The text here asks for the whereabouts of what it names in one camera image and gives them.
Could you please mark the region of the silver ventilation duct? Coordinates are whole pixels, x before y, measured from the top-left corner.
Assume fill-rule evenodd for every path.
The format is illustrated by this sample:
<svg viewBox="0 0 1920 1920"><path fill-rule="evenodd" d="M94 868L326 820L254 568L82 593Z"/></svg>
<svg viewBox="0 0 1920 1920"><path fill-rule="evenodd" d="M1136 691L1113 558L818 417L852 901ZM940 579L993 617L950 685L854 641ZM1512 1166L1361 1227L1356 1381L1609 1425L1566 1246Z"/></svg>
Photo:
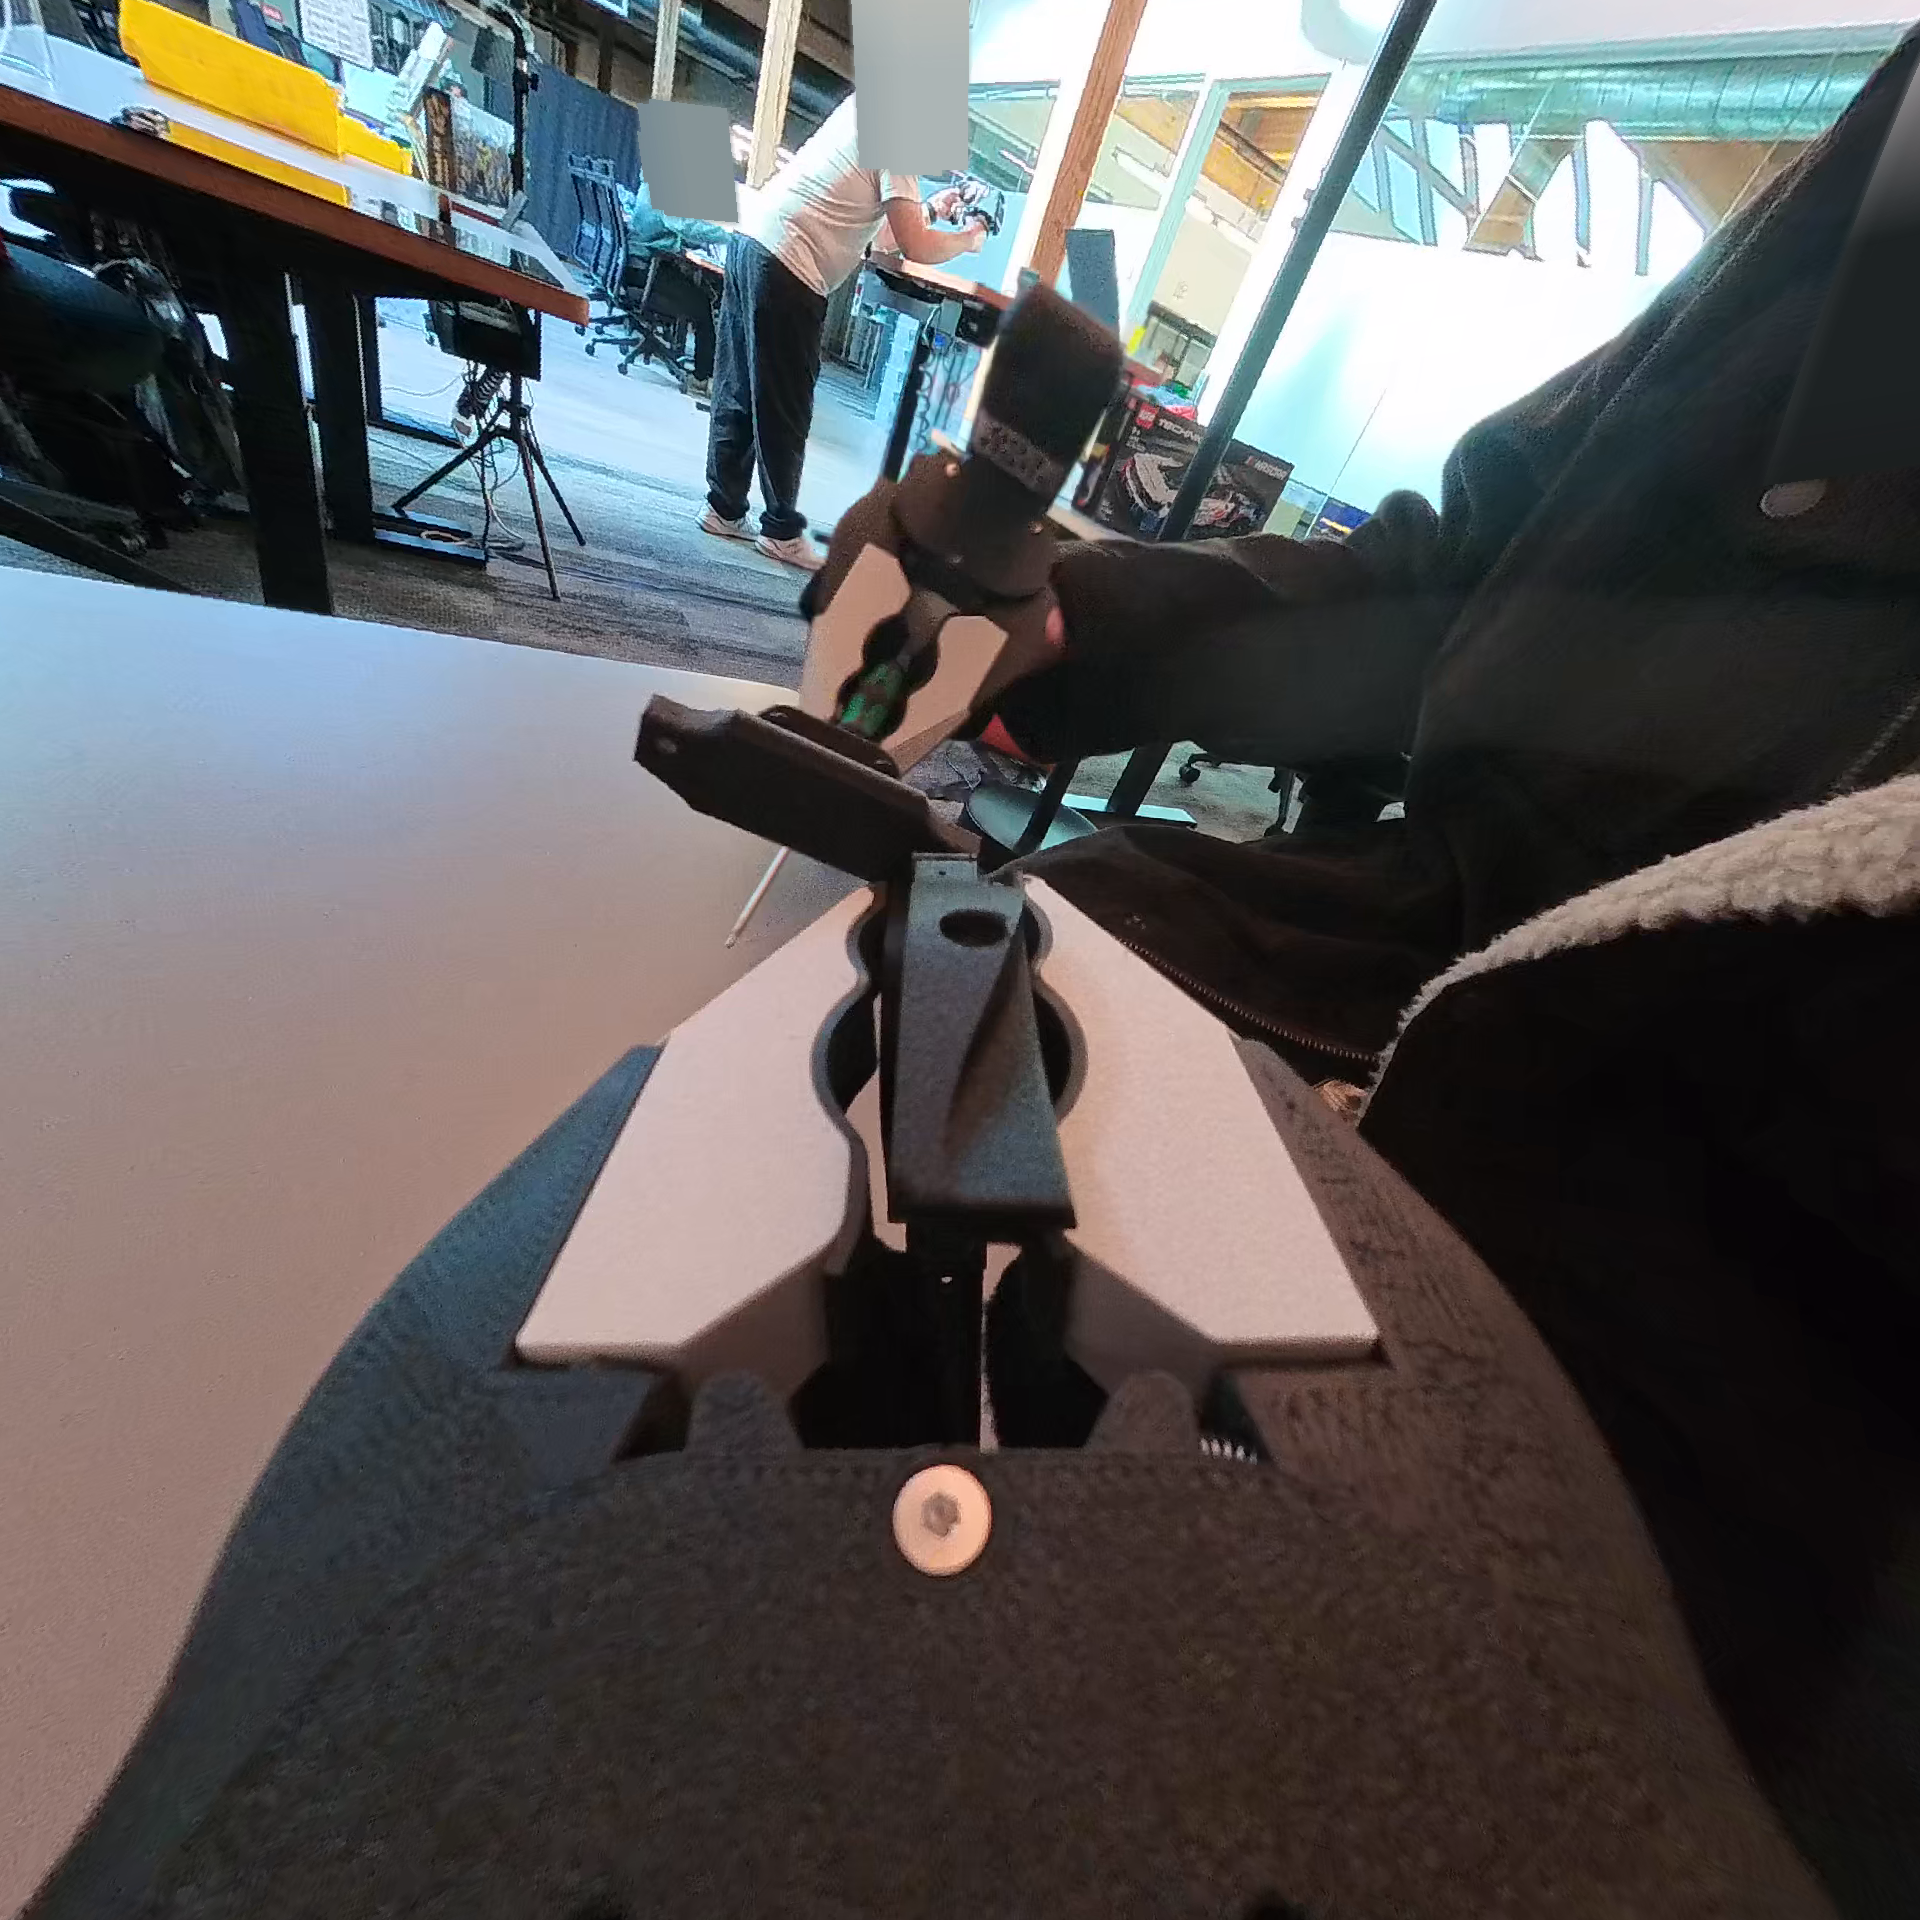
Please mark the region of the silver ventilation duct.
<svg viewBox="0 0 1920 1920"><path fill-rule="evenodd" d="M1397 113L1450 128L1570 137L1604 124L1625 139L1806 142L1829 128L1882 49L1696 54L1637 62L1416 62Z"/></svg>

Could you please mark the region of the person's right forearm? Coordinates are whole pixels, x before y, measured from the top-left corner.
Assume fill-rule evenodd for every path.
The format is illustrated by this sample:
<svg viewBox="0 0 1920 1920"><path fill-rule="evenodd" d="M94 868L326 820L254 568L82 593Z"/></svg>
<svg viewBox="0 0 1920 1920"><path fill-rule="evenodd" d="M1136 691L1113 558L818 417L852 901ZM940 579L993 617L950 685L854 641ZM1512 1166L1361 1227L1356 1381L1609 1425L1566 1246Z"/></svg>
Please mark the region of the person's right forearm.
<svg viewBox="0 0 1920 1920"><path fill-rule="evenodd" d="M1391 494L1348 539L1070 544L1044 662L988 733L1031 760L1190 741L1284 766L1400 755L1458 608L1442 520Z"/></svg>

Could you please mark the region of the brown top table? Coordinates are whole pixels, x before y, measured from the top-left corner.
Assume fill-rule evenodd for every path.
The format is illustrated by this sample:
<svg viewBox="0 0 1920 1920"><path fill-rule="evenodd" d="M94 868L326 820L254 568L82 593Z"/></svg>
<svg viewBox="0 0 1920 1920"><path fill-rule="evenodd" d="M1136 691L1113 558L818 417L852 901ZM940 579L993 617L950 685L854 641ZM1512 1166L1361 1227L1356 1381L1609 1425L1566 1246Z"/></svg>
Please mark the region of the brown top table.
<svg viewBox="0 0 1920 1920"><path fill-rule="evenodd" d="M329 537L376 542L361 302L486 297L564 323L581 285L537 230L500 228L408 177L333 159L346 203L119 121L183 109L128 63L60 40L54 76L4 76L4 171L128 220L212 293L269 608L330 613Z"/></svg>

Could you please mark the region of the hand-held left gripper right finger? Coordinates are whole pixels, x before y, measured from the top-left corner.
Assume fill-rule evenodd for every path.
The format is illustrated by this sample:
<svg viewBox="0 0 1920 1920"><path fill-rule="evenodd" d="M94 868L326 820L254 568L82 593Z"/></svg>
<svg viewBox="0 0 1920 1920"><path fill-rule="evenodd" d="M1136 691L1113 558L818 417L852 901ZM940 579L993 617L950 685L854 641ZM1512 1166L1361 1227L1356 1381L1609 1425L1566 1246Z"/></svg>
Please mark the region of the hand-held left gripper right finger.
<svg viewBox="0 0 1920 1920"><path fill-rule="evenodd" d="M1378 1326L1233 1033L1041 880L1072 1040L1065 1351L1082 1368L1366 1359Z"/></svg>

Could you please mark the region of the black office chair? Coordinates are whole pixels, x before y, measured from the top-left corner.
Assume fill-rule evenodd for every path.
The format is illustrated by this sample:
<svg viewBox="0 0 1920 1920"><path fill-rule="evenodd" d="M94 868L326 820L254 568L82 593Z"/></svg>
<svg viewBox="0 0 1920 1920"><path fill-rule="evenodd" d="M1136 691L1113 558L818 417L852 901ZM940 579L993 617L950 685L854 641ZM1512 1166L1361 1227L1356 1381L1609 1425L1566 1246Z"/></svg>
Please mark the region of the black office chair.
<svg viewBox="0 0 1920 1920"><path fill-rule="evenodd" d="M678 225L661 217L644 182L617 180L609 159L573 152L567 174L576 203L573 263L589 281L582 349L614 351L614 367L661 366L684 392L694 385L692 299L709 302L709 269Z"/></svg>

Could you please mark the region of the white desk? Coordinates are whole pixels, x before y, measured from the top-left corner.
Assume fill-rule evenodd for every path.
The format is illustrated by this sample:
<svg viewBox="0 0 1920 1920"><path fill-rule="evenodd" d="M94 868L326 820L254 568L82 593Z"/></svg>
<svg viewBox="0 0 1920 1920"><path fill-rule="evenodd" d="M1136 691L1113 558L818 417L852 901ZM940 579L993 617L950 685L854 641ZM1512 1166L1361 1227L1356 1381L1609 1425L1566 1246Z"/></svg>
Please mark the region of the white desk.
<svg viewBox="0 0 1920 1920"><path fill-rule="evenodd" d="M4 566L2 1897L400 1269L820 910L633 760L742 679Z"/></svg>

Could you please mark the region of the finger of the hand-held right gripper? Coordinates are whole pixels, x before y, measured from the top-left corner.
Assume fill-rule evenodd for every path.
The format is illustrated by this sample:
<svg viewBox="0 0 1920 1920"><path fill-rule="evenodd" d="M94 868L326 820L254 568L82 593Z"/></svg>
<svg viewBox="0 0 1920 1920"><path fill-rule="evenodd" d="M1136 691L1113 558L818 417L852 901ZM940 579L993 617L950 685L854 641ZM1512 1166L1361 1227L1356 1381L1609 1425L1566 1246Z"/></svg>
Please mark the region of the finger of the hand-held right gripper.
<svg viewBox="0 0 1920 1920"><path fill-rule="evenodd" d="M825 725L831 694L873 661L865 645L877 623L905 613L909 581L895 553L864 544L845 575L808 617L802 662L802 711Z"/></svg>
<svg viewBox="0 0 1920 1920"><path fill-rule="evenodd" d="M898 769L921 766L962 733L1006 641L1006 629L985 615L950 615L942 623L921 654L929 675L905 693L898 719L885 735L885 752Z"/></svg>

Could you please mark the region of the wooden post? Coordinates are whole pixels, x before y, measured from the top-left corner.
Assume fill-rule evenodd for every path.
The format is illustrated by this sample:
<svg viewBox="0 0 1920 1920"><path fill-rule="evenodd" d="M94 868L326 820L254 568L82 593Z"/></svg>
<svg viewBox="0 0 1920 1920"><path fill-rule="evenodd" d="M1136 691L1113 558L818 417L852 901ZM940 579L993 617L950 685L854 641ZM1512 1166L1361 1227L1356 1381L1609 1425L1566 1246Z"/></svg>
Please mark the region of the wooden post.
<svg viewBox="0 0 1920 1920"><path fill-rule="evenodd" d="M1065 62L1014 240L1009 285L1023 275L1049 289L1058 285L1065 237L1085 201L1144 13L1148 3L1103 5L1094 37Z"/></svg>

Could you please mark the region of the yellow plastic tray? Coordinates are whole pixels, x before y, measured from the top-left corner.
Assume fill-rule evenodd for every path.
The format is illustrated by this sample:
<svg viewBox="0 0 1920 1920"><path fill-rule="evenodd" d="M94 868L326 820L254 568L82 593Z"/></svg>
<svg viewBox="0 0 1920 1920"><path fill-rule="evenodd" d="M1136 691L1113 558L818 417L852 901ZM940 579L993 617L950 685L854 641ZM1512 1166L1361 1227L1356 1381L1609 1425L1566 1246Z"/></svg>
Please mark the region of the yellow plastic tray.
<svg viewBox="0 0 1920 1920"><path fill-rule="evenodd" d="M305 63L152 3L121 5L117 32L143 81L173 101L159 116L177 149L333 205L346 205L350 189L318 174L318 159L413 176L410 151L351 116L335 84ZM183 119L175 104L207 112L220 125Z"/></svg>

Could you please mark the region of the green black handle screwdriver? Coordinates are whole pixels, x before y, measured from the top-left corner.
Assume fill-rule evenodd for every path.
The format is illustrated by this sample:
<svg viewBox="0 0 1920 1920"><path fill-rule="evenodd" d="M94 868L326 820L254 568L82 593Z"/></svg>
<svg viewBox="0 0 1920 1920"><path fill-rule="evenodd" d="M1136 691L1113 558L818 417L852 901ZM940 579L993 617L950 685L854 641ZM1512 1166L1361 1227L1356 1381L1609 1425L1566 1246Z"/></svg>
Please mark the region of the green black handle screwdriver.
<svg viewBox="0 0 1920 1920"><path fill-rule="evenodd" d="M870 744L885 741L895 728L898 716L905 708L905 675L911 649L913 635L908 613L890 615L887 622L877 623L865 645L873 661L864 661L847 683L831 694L825 717L837 728ZM727 929L727 948L733 948L746 932L789 855L791 846L778 846L765 871L757 878L732 928Z"/></svg>

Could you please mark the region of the black tripod stand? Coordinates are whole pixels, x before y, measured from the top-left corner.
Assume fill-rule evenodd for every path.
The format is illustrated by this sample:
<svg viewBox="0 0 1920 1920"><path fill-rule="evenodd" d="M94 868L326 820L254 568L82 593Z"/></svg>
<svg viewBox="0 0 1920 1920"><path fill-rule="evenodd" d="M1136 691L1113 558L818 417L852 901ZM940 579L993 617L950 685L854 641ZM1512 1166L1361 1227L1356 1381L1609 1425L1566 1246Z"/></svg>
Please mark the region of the black tripod stand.
<svg viewBox="0 0 1920 1920"><path fill-rule="evenodd" d="M474 542L482 559L505 532L495 501L498 461L509 460L525 492L532 542L549 597L560 600L560 573L549 539L543 505L560 511L564 532L585 545L585 531L573 517L537 440L529 384L542 375L542 316L532 307L494 297L456 297L426 304L426 327L448 359L463 367L462 401L454 408L454 453L423 480L394 495L389 524L398 532L423 535L416 502L456 471L471 468L484 524Z"/></svg>

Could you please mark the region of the black plastic bracket part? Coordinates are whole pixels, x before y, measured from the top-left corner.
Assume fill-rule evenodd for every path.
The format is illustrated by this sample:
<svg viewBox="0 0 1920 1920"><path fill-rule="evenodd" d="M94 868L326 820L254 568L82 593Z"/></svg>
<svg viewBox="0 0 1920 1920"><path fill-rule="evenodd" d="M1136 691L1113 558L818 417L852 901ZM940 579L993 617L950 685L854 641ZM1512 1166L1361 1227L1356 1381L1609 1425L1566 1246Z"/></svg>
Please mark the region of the black plastic bracket part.
<svg viewBox="0 0 1920 1920"><path fill-rule="evenodd" d="M654 697L636 760L694 811L877 891L879 1164L908 1249L970 1256L1072 1230L1018 886L982 876L879 747L796 707Z"/></svg>

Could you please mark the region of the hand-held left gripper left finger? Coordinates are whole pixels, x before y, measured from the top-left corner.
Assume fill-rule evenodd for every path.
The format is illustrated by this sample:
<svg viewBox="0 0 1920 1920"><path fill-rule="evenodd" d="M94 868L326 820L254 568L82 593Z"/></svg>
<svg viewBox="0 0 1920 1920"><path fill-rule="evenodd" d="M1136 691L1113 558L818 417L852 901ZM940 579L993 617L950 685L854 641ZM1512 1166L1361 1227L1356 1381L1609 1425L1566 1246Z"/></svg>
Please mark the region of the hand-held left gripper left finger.
<svg viewBox="0 0 1920 1920"><path fill-rule="evenodd" d="M865 984L852 891L661 1044L513 1337L534 1367L818 1368L870 1217L825 1028Z"/></svg>

